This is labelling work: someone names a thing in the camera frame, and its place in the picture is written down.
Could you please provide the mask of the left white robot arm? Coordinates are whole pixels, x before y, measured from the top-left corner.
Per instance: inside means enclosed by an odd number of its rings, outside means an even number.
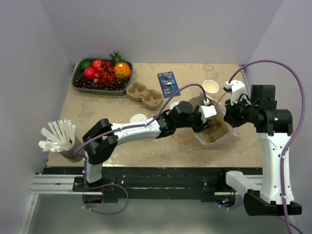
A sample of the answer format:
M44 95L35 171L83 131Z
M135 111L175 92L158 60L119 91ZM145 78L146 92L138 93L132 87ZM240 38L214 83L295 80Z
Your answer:
M205 102L193 108L187 101L181 101L170 110L154 118L127 124L110 123L102 119L84 136L84 150L87 157L84 186L96 191L101 186L102 164L108 160L116 146L123 143L157 139L171 136L179 128L192 128L200 133L211 127L211 119L217 116L215 107Z

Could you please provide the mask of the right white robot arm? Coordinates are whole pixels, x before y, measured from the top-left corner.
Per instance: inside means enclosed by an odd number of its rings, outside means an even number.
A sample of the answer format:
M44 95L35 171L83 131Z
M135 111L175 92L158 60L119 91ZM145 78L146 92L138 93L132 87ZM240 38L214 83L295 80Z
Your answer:
M228 171L217 179L220 190L235 189L250 216L300 215L302 206L295 202L290 183L289 154L282 153L293 133L289 110L278 109L275 86L254 85L247 96L241 81L226 82L231 97L225 102L224 121L232 127L254 125L261 145L262 183L257 185L240 171Z

